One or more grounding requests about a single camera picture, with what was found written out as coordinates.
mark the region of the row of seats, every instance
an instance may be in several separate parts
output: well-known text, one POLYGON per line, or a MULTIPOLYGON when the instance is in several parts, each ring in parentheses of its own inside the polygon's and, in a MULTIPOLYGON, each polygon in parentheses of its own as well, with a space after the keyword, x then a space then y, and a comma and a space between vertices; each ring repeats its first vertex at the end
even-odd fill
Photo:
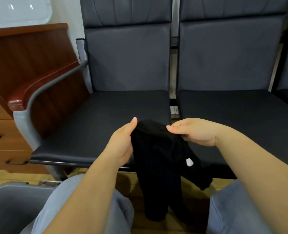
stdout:
MULTIPOLYGON (((80 0, 93 93, 31 162, 89 167, 134 116, 171 123, 172 0, 80 0)), ((244 133, 288 164, 288 58, 268 91, 288 0, 180 0, 181 118, 244 133)), ((190 145, 213 177, 234 178, 216 148, 190 145)), ((125 169, 136 171, 130 160, 125 169)))

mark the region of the forearm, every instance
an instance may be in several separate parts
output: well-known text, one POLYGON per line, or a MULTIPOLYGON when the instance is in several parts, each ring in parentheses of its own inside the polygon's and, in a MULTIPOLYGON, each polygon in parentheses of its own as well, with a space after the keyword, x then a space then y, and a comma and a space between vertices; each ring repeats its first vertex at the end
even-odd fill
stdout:
POLYGON ((44 233, 104 233, 117 172, 101 154, 44 233))
POLYGON ((288 165, 229 127, 216 146, 273 230, 288 233, 288 165))

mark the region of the armrest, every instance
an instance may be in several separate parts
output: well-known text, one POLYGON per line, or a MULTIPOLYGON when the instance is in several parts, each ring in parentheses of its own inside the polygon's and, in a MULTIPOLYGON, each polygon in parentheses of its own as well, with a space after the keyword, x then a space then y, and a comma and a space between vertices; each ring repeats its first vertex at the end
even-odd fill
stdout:
POLYGON ((47 74, 33 79, 10 94, 7 104, 12 111, 24 111, 32 105, 34 99, 41 92, 60 82, 87 64, 87 60, 73 62, 64 67, 52 70, 47 74))

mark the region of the wooden armrest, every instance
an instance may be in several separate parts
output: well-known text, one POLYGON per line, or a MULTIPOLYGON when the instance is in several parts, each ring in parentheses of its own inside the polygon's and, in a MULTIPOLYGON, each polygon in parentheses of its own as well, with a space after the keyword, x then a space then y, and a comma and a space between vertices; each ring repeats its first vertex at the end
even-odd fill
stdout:
POLYGON ((73 68, 78 67, 79 62, 75 61, 59 69, 54 69, 47 74, 33 79, 20 87, 18 87, 12 94, 10 94, 7 104, 12 111, 24 111, 27 109, 27 105, 30 97, 42 86, 48 82, 62 76, 73 68))

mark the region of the hand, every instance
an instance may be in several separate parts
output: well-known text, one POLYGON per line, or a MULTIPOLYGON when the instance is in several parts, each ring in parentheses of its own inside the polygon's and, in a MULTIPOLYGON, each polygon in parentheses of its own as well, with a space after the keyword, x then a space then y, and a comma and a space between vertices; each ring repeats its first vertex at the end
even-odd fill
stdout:
POLYGON ((169 132, 182 135, 185 141, 215 146, 218 133, 227 126, 199 118, 187 118, 167 126, 169 132))
POLYGON ((113 161, 117 165, 117 168, 125 165, 133 153, 130 135, 136 126, 137 118, 134 117, 130 123, 116 130, 101 156, 106 156, 109 160, 113 161))

